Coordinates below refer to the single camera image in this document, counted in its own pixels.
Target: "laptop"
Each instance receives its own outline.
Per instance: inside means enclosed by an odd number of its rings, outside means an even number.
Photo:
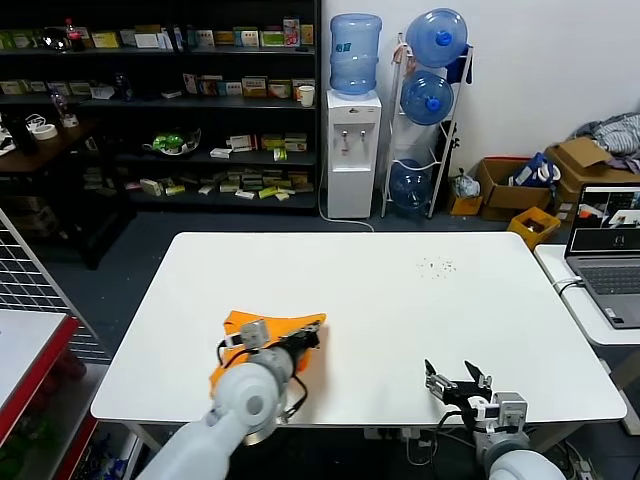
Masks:
[[[640,328],[640,183],[584,185],[564,256],[613,328]]]

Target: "robotic arm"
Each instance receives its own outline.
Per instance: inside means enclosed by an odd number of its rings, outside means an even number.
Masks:
[[[489,480],[564,480],[553,463],[530,450],[524,433],[527,402],[517,393],[491,390],[491,377],[465,361],[473,381],[452,382],[436,373],[428,360],[425,386],[445,405],[458,407],[457,414],[474,438],[476,459]],[[438,425],[436,433],[446,420]]]
[[[295,372],[307,349],[319,344],[319,327],[313,323],[268,348],[251,350],[246,362],[229,368],[232,357],[216,386],[212,410],[181,427],[138,479],[224,479],[229,457],[243,440],[254,444],[268,437],[306,398],[305,389],[305,396],[284,410],[287,385],[297,380]]]

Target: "orange cloth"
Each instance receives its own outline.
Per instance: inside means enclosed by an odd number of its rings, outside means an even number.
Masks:
[[[267,342],[264,347],[268,347],[269,345],[273,345],[277,343],[281,337],[285,337],[296,330],[301,329],[311,323],[320,322],[324,323],[327,318],[326,314],[319,313],[316,315],[309,315],[307,317],[297,317],[297,318],[279,318],[279,317],[264,317],[262,315],[255,315],[253,313],[244,313],[237,312],[232,310],[229,314],[229,317],[224,322],[224,332],[226,335],[232,335],[234,333],[239,333],[240,329],[243,325],[251,322],[255,322],[256,320],[264,320],[267,324],[267,330],[269,332],[269,338],[271,339]],[[237,352],[240,352],[244,349],[244,345],[238,345],[234,348],[225,348],[224,354],[222,355],[222,364],[226,365],[231,357],[233,357]],[[247,361],[248,354],[240,355],[233,362],[233,365],[239,365]],[[307,351],[302,359],[300,360],[300,365],[298,366],[298,371],[302,372],[307,367],[309,360],[311,358],[311,352]],[[213,393],[220,380],[220,377],[224,374],[225,369],[222,366],[218,366],[215,372],[209,377],[209,382],[211,383],[211,396],[213,397]]]

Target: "white table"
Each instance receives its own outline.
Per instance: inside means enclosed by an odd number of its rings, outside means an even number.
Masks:
[[[453,380],[470,378],[464,360],[476,364],[495,390],[527,399],[530,423],[626,413],[515,234],[182,233],[93,415],[136,433],[139,424],[200,418],[211,406],[208,376],[232,309],[327,314],[327,335],[302,375],[309,399],[294,425],[435,426],[445,409],[424,387],[424,358]]]
[[[565,245],[539,245],[535,249],[536,259],[551,282],[575,276],[573,270],[564,260],[565,248]],[[562,294],[562,300],[582,333],[592,344],[599,346],[640,345],[640,329],[616,330],[613,328],[584,288],[567,288]],[[625,427],[633,435],[640,435],[640,419],[622,389],[639,376],[640,350],[629,355],[611,373],[611,377],[621,390],[620,393],[629,410],[624,421]]]

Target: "red shelf edge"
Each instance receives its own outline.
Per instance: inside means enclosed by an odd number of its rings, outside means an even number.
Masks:
[[[79,322],[75,317],[66,316],[44,346],[40,356],[16,387],[15,392],[2,409],[0,409],[0,446],[11,433],[14,425],[38,390],[47,373],[65,349]]]
[[[69,480],[71,478],[97,425],[98,420],[93,418],[90,413],[87,413],[87,416],[82,421],[82,425],[80,426],[78,433],[76,433],[76,436],[73,439],[73,443],[69,447],[69,450],[67,450],[67,453],[58,467],[58,471],[54,476],[55,480]]]

